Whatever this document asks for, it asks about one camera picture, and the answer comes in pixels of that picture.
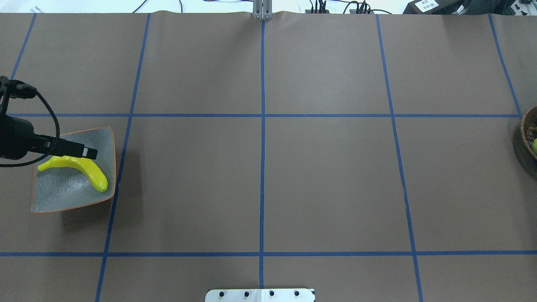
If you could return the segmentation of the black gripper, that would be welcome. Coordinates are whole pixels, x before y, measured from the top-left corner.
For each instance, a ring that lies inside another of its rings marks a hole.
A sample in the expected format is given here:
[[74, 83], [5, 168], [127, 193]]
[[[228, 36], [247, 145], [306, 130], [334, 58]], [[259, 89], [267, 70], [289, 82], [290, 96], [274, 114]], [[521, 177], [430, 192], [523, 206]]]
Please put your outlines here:
[[[1, 77], [1, 157], [8, 160], [20, 160], [27, 153], [34, 152], [52, 156], [70, 156], [96, 160], [98, 150], [86, 147], [82, 143], [60, 138], [59, 121], [52, 108], [38, 90], [25, 82]], [[11, 99], [30, 99], [38, 97], [51, 115], [55, 124], [55, 136], [38, 135], [31, 122], [7, 114]]]

